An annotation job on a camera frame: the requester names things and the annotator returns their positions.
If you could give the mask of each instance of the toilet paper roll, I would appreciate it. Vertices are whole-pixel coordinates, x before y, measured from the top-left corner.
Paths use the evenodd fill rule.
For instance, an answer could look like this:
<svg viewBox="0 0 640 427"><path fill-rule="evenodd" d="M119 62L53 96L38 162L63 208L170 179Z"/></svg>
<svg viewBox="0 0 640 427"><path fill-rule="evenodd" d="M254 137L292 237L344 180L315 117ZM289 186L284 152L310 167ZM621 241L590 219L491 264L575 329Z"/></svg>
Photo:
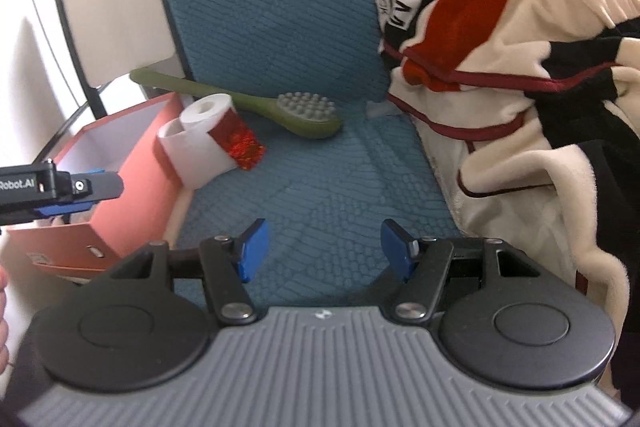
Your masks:
<svg viewBox="0 0 640 427"><path fill-rule="evenodd" d="M228 94L210 94L186 107L180 113L180 122L186 130L196 126L208 125L207 131L209 131L216 126L229 109L235 111L231 97Z"/></svg>
<svg viewBox="0 0 640 427"><path fill-rule="evenodd" d="M217 97L210 104L200 104L191 115L187 114L185 126L180 115L165 123L158 130L158 140L174 165L185 187L195 190L209 183L213 178L238 166L220 145L207 134L232 107L229 95L214 94L199 102Z"/></svg>

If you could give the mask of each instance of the brush head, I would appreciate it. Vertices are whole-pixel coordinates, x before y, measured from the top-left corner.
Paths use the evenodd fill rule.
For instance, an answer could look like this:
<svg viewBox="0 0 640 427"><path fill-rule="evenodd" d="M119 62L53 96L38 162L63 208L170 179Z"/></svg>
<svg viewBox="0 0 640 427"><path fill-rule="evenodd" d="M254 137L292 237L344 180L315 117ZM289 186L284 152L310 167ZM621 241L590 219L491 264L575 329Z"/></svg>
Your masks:
<svg viewBox="0 0 640 427"><path fill-rule="evenodd" d="M325 122L335 117L335 103L317 93L288 92L278 97L278 107L302 120Z"/></svg>

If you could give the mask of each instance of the open box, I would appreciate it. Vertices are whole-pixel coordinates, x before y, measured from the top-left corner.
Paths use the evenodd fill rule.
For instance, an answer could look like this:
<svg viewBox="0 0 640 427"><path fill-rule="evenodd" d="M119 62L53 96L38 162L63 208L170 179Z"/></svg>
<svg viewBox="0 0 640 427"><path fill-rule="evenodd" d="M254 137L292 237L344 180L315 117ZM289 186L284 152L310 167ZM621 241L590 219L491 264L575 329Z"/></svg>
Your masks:
<svg viewBox="0 0 640 427"><path fill-rule="evenodd" d="M166 94L95 121L70 140L54 159L58 170L116 171L124 191L97 203L84 223L11 228L12 240L33 264L54 275L90 279L147 241L172 239L191 192L183 189L156 135L182 109L178 94Z"/></svg>

